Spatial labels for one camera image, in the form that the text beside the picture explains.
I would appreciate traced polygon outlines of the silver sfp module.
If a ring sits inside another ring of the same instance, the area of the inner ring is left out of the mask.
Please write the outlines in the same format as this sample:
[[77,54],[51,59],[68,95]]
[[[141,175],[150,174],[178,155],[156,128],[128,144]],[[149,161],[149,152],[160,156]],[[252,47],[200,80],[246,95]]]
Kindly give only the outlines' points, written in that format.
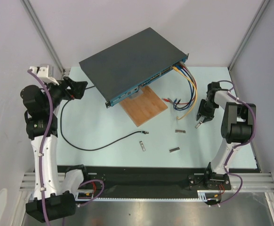
[[183,133],[183,134],[185,134],[186,131],[185,131],[185,130],[176,129],[176,130],[175,130],[175,133]]
[[196,128],[196,129],[199,128],[202,124],[203,124],[203,122],[202,122],[202,121],[199,121],[199,122],[196,124],[195,128]]
[[176,148],[169,149],[169,152],[172,153],[172,152],[175,152],[175,151],[178,151],[178,150],[180,150],[180,148],[176,147]]
[[139,143],[140,143],[140,146],[142,148],[142,151],[146,151],[143,141],[140,141]]

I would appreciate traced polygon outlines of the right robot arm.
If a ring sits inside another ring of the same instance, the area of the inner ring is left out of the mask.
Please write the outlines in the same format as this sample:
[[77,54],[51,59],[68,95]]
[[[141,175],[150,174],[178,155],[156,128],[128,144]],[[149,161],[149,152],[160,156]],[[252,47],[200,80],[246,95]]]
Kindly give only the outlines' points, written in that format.
[[196,127],[214,119],[215,110],[224,110],[221,122],[221,146],[205,169],[200,179],[200,188],[217,190],[230,185],[229,166],[237,151],[249,144],[256,134],[256,106],[241,101],[229,89],[223,89],[220,82],[207,85],[207,96],[202,99],[196,115]]

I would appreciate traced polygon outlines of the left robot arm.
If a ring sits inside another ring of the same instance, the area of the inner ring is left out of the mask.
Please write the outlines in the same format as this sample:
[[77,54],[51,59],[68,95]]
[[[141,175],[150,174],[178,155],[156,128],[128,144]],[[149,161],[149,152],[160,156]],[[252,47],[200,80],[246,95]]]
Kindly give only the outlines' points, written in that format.
[[73,81],[64,77],[57,84],[29,85],[20,96],[26,107],[24,119],[26,133],[31,141],[35,186],[33,201],[25,206],[26,213],[41,223],[72,216],[76,212],[75,193],[86,188],[90,177],[83,165],[69,167],[64,180],[59,181],[56,161],[58,123],[55,109],[63,100],[81,99],[86,81]]

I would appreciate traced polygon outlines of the light blue table mat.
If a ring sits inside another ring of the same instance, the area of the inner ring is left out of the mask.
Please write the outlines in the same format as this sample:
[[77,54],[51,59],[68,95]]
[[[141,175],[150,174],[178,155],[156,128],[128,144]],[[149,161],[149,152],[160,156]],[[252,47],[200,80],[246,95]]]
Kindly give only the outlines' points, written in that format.
[[[222,142],[221,108],[196,129],[197,107],[176,111],[168,104],[167,110],[137,127],[120,104],[107,108],[100,92],[91,82],[88,86],[82,99],[60,105],[59,165],[205,168],[216,156]],[[176,147],[180,150],[169,152]]]

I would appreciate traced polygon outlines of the wooden board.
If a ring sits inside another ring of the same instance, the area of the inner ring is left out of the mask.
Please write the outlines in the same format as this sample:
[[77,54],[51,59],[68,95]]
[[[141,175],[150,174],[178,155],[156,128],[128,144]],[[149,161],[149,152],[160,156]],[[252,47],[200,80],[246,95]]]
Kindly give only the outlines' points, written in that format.
[[141,88],[138,96],[122,100],[120,105],[137,127],[168,109],[149,86]]

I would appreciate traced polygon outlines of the black network switch blue front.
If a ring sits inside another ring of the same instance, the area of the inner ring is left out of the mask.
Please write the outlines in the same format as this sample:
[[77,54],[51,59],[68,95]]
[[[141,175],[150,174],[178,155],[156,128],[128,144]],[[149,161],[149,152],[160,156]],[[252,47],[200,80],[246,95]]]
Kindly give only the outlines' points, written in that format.
[[149,27],[80,61],[79,65],[109,108],[187,59],[188,54]]

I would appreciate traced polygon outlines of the aluminium rail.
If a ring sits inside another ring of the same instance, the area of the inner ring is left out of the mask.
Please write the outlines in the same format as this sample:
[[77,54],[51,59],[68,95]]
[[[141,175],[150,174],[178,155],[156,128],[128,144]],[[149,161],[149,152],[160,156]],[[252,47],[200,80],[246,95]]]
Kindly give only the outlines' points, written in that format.
[[[238,173],[243,180],[240,192],[274,193],[274,180],[271,173]],[[19,191],[34,191],[35,173],[24,174]]]

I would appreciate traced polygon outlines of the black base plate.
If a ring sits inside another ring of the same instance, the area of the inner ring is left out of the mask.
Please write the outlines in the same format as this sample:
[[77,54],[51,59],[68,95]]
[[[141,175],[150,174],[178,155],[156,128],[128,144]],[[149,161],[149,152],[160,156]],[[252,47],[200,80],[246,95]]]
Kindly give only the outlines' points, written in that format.
[[205,168],[153,168],[87,166],[90,185],[100,198],[184,199],[194,198],[197,190],[229,191],[232,181],[209,180]]

